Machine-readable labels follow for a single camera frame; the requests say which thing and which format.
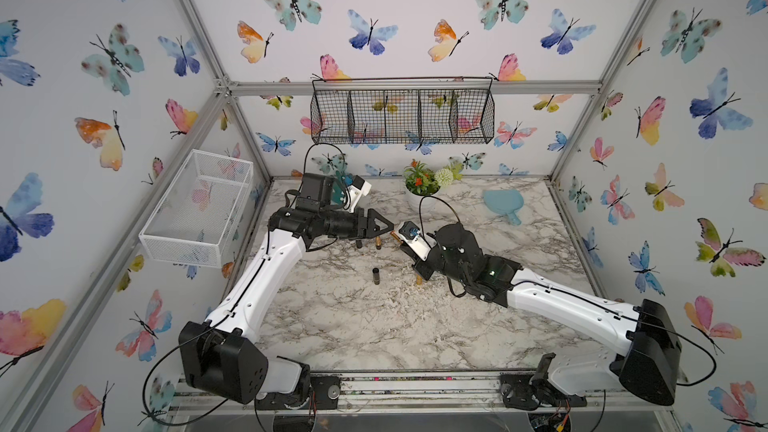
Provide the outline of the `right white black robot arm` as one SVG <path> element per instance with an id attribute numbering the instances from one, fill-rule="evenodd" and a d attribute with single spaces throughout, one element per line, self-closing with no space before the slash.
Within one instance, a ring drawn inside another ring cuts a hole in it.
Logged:
<path id="1" fill-rule="evenodd" d="M 627 392 L 662 407 L 674 404 L 684 385 L 679 375 L 686 339 L 660 303 L 616 302 L 554 282 L 511 259 L 484 253 L 460 222 L 425 233 L 405 221 L 392 234 L 424 280 L 441 274 L 459 283 L 466 296 L 538 314 L 599 344 L 587 354 L 543 355 L 528 379 L 503 384 L 507 407 L 583 407 L 593 391 Z"/>

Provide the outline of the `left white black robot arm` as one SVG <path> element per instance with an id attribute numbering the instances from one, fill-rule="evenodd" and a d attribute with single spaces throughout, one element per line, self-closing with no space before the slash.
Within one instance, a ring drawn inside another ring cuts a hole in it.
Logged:
<path id="1" fill-rule="evenodd" d="M 335 176 L 306 173 L 286 204 L 268 221 L 251 264 L 202 323 L 181 330 L 180 353 L 188 385 L 222 402 L 242 405 L 260 394 L 277 394 L 302 406 L 312 396 L 308 365 L 269 358 L 256 343 L 277 292 L 313 241 L 329 237 L 362 242 L 391 232 L 394 225 L 374 209 L 359 207 L 372 185 L 360 176 L 345 183 Z"/>

